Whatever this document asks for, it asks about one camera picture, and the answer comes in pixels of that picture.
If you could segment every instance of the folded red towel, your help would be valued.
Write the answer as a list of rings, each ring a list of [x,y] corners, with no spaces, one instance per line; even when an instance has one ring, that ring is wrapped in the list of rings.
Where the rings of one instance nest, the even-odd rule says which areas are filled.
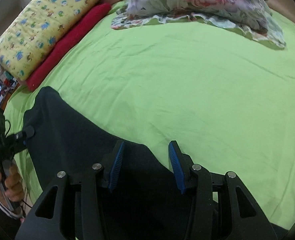
[[[83,37],[103,19],[111,5],[104,3],[94,6],[89,12],[61,39],[43,63],[28,77],[26,84],[30,91],[41,85],[46,76],[60,62],[64,55],[73,48]]]

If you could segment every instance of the black cloth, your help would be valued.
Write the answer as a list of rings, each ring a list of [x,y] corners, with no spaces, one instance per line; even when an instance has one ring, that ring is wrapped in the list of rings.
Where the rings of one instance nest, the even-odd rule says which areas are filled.
[[[27,148],[43,189],[59,171],[74,174],[100,162],[119,139],[71,108],[50,87],[42,88],[33,108],[25,112],[24,126],[29,125],[35,135],[27,140]],[[180,194],[173,173],[144,145],[126,141],[118,185],[112,194],[101,192],[101,199],[111,240],[184,237],[192,199]],[[76,198],[76,231],[79,213]]]
[[[14,239],[21,226],[21,221],[10,218],[0,209],[0,226],[11,239]]]

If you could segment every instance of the human hand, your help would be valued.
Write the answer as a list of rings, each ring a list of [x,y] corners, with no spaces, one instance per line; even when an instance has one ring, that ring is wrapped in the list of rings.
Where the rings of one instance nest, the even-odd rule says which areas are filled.
[[[12,164],[12,166],[9,168],[9,174],[10,175],[5,180],[5,186],[7,187],[5,194],[10,201],[19,202],[24,199],[25,195],[24,195],[23,186],[21,183],[21,175],[18,173],[16,165]],[[5,207],[8,206],[2,194],[1,189],[0,189],[0,202]]]

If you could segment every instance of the green bed sheet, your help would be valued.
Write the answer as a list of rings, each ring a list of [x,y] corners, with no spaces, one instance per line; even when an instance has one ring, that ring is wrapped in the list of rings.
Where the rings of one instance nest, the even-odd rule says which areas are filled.
[[[169,167],[168,143],[211,172],[235,171],[269,220],[295,222],[295,24],[278,13],[287,49],[198,22],[111,29],[105,17],[33,93],[5,110],[11,132],[51,86],[102,129],[147,145]],[[32,202],[42,190],[27,151],[15,160]]]

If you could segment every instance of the metal screw head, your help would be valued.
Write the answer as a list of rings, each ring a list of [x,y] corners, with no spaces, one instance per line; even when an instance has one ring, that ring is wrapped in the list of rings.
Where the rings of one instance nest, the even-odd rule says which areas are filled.
[[[229,172],[227,173],[227,175],[228,175],[228,177],[231,178],[231,179],[234,179],[234,178],[236,177],[236,174],[235,174],[234,171],[229,171]]]
[[[95,163],[92,166],[92,169],[94,169],[94,170],[99,170],[100,168],[102,168],[102,164],[101,163]]]
[[[200,171],[202,169],[202,166],[199,164],[193,164],[192,169],[195,171]]]
[[[65,175],[66,175],[66,172],[65,171],[60,171],[60,172],[57,173],[57,176],[59,178],[63,178]]]

